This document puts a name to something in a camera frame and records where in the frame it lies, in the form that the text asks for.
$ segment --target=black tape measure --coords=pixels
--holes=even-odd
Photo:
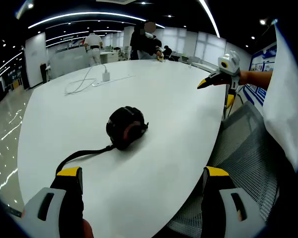
[[[148,129],[145,124],[144,115],[137,108],[125,106],[117,109],[110,117],[106,125],[106,132],[110,137],[112,145],[101,150],[80,150],[63,160],[56,169],[56,174],[62,170],[63,166],[77,157],[92,154],[101,154],[114,148],[126,149],[132,142],[142,137]]]

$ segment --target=floor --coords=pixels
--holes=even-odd
[[[19,86],[0,102],[0,199],[18,211],[24,207],[17,174],[18,140],[32,91]]]

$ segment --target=white table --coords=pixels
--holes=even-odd
[[[137,107],[149,129],[125,151],[114,149],[76,159],[64,168],[83,171],[83,217],[97,238],[149,238],[179,210],[212,152],[223,113],[225,86],[197,90],[208,72],[166,61],[136,60],[106,65],[111,81],[64,95],[88,68],[36,88],[23,118],[18,176],[24,203],[52,183],[58,164],[77,150],[110,144],[109,116]],[[87,78],[98,77],[94,66]]]
[[[101,52],[100,53],[101,63],[112,63],[118,61],[118,52]]]
[[[191,65],[197,67],[197,68],[200,68],[202,70],[205,70],[207,72],[210,72],[210,73],[213,73],[214,71],[216,71],[215,68],[212,68],[206,64],[203,64],[203,63],[195,63],[195,62],[192,62]]]

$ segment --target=white sleeve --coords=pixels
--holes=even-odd
[[[100,42],[103,42],[102,40],[101,40],[101,38],[100,38],[100,36],[98,36],[98,42],[100,43]]]
[[[298,67],[284,37],[276,28],[275,67],[263,105],[267,131],[298,170]]]
[[[85,38],[84,44],[88,44],[89,45],[89,43],[88,43],[88,36]]]

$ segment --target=black ceiling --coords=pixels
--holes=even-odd
[[[266,1],[263,5],[260,2],[244,0],[209,0],[208,5],[220,36],[253,54],[276,40],[273,27],[268,28],[268,26],[259,24],[260,19],[271,21],[278,17],[279,10],[276,2],[276,0]],[[46,38],[50,39],[62,34],[87,31],[87,27],[92,30],[105,30],[107,27],[112,30],[123,30],[125,26],[129,25],[127,22],[139,23],[138,20],[124,17],[83,15],[56,19],[31,29],[27,28],[43,19],[72,12],[115,12],[144,19],[153,19],[157,24],[166,27],[183,27],[186,25],[188,31],[203,31],[215,34],[211,21],[198,0],[138,0],[127,5],[97,2],[95,0],[35,0],[34,7],[26,9],[21,18],[17,20],[16,13],[23,3],[23,0],[14,0],[2,6],[0,1],[0,66],[3,60],[9,60],[18,54],[25,40],[36,35],[38,31],[45,31]],[[3,47],[2,40],[5,40],[5,47]]]

